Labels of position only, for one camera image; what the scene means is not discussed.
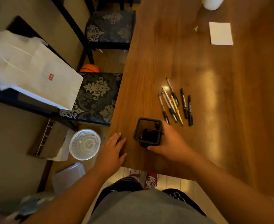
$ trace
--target black shorts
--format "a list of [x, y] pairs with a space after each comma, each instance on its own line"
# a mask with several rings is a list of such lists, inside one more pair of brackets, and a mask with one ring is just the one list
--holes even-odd
[[[102, 192], [100, 193], [97, 202], [94, 205], [94, 210], [97, 208], [99, 203], [104, 199], [105, 196], [107, 196], [109, 193], [112, 192], [135, 192], [135, 191], [140, 191], [143, 190], [142, 185], [132, 177], [125, 177], [114, 184], [104, 188]], [[167, 195], [173, 197], [176, 200], [180, 200], [185, 202], [186, 204], [189, 204], [191, 207], [193, 207], [196, 211], [198, 211], [200, 214], [206, 216], [206, 214], [200, 209], [200, 207], [193, 201], [191, 200], [185, 193], [178, 189], [164, 189], [162, 192], [166, 193]]]

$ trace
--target orange basketball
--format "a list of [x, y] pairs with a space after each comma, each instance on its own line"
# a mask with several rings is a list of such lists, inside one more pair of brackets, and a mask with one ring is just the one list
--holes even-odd
[[80, 72], [100, 72], [98, 66], [94, 64], [85, 64], [81, 69]]

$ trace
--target white bottle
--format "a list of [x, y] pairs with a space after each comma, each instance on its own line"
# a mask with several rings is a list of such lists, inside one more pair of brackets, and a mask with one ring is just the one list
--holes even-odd
[[224, 0], [204, 0], [203, 6], [207, 10], [213, 11], [219, 8], [223, 1]]

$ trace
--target shoe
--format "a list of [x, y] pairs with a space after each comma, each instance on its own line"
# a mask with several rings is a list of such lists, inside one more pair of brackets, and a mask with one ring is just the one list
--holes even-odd
[[137, 181], [139, 181], [140, 180], [140, 175], [141, 175], [140, 170], [134, 170], [134, 169], [130, 168], [129, 177], [135, 178]]
[[157, 188], [158, 175], [155, 173], [147, 173], [144, 183], [144, 189], [155, 189]]

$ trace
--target plastic colander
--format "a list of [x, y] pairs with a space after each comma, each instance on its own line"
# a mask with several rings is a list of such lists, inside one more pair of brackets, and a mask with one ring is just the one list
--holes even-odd
[[69, 152], [78, 160], [88, 160], [97, 154], [100, 145], [100, 136], [93, 130], [84, 129], [72, 137]]

